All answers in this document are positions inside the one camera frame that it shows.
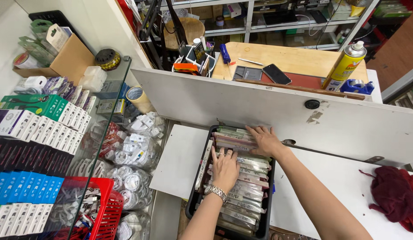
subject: wristwatch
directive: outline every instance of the wristwatch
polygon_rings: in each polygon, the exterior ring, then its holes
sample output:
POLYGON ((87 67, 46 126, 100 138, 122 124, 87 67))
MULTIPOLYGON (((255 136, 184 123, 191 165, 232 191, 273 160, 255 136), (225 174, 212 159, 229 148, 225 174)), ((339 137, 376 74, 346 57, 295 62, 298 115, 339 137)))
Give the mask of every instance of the wristwatch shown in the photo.
POLYGON ((205 195, 208 195, 210 193, 217 194, 223 200, 223 204, 227 203, 227 195, 225 194, 225 192, 223 190, 221 190, 221 188, 218 188, 218 187, 216 187, 212 184, 209 184, 205 188, 205 195))

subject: black knob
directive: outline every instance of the black knob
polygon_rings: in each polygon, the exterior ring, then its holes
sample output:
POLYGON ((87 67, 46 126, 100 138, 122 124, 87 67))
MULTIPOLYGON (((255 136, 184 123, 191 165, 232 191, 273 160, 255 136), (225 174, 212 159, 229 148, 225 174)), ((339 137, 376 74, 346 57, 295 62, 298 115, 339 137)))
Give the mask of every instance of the black knob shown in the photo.
POLYGON ((307 100, 307 101, 304 103, 304 106, 305 106, 307 109, 316 109, 316 108, 319 107, 320 104, 321 104, 321 103, 320 103, 318 100, 307 100))

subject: blue tape dispenser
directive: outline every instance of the blue tape dispenser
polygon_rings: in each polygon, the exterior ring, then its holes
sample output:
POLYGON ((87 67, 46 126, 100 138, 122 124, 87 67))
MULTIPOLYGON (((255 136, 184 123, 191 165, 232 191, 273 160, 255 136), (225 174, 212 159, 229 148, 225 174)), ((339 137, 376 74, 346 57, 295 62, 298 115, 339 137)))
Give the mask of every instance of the blue tape dispenser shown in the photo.
POLYGON ((371 95, 374 90, 373 82, 365 84, 362 80, 348 79, 340 88, 340 92, 371 95))

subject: white wall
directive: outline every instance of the white wall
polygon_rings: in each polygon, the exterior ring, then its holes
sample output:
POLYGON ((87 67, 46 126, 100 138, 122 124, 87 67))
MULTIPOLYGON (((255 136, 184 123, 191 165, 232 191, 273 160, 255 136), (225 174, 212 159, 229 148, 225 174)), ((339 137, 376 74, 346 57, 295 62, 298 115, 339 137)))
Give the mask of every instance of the white wall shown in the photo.
MULTIPOLYGON (((16 0, 28 13, 60 10, 88 48, 97 54, 112 48, 132 58, 132 67, 151 68, 114 0, 16 0)), ((138 82, 128 73, 130 86, 138 82)))
POLYGON ((17 43, 21 36, 32 36, 27 13, 15 2, 0 2, 0 100, 11 94, 14 86, 22 79, 12 70, 12 60, 24 48, 17 43))

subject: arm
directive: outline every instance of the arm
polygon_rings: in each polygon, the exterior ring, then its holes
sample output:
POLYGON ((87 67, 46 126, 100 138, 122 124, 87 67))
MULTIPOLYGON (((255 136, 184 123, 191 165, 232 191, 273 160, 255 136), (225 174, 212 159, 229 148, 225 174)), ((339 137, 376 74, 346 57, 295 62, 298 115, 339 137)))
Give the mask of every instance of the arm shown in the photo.
POLYGON ((349 210, 278 140, 273 128, 270 132, 263 126, 246 128, 259 145, 251 153, 278 161, 322 240, 372 240, 349 210))
MULTIPOLYGON (((213 156, 213 185, 222 189, 226 194, 236 183, 239 176, 239 163, 236 161, 238 153, 225 149, 220 149, 220 156, 215 155, 214 146, 211 147, 213 156)), ((212 240, 214 238, 215 225, 219 217, 223 200, 214 193, 208 194, 200 204, 198 210, 190 220, 181 240, 212 240)))

